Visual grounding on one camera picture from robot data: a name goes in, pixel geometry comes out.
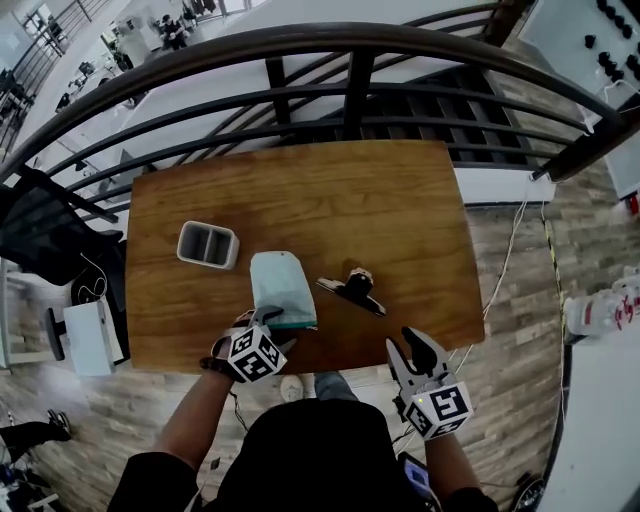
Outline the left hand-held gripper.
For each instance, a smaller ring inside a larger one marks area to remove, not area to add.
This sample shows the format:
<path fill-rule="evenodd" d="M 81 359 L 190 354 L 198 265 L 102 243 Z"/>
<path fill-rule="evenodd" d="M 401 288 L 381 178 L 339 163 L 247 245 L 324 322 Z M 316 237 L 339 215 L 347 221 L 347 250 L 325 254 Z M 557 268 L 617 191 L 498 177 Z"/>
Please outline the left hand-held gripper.
<path fill-rule="evenodd" d="M 209 369 L 239 383 L 254 383 L 278 373 L 297 342 L 296 338 L 271 339 L 266 322 L 283 312 L 281 307 L 261 306 L 253 312 L 253 327 L 226 330 L 211 348 Z"/>

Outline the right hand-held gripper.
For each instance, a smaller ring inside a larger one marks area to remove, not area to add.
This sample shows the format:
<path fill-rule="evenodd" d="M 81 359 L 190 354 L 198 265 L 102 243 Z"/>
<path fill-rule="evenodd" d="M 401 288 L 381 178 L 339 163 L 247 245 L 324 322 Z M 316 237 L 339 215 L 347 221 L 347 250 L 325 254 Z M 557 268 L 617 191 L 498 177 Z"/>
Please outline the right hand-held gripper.
<path fill-rule="evenodd" d="M 455 432 L 474 414 L 466 383 L 450 373 L 447 352 L 433 338 L 407 326 L 401 333 L 411 349 L 410 364 L 395 340 L 385 341 L 389 368 L 400 387 L 394 399 L 400 417 L 425 441 Z M 418 385 L 418 376 L 429 380 Z"/>

